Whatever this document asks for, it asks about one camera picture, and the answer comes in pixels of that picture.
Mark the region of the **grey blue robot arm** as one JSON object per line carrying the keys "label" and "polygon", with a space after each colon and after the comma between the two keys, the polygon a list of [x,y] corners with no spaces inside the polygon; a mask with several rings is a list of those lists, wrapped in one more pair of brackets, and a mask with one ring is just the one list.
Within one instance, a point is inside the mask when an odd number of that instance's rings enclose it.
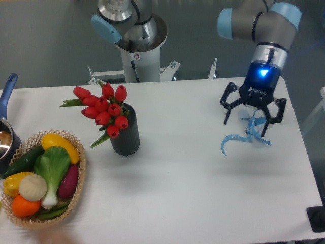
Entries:
{"label": "grey blue robot arm", "polygon": [[[97,9],[91,25],[120,50],[126,82],[172,79],[172,69],[160,68],[167,26],[153,13],[151,1],[99,1]],[[228,84],[220,100],[228,112],[243,104],[264,113],[265,127],[282,121],[286,99],[275,98],[274,91],[301,16],[296,6],[276,1],[244,1],[239,7],[220,12],[217,32],[221,37],[256,44],[244,83]]]}

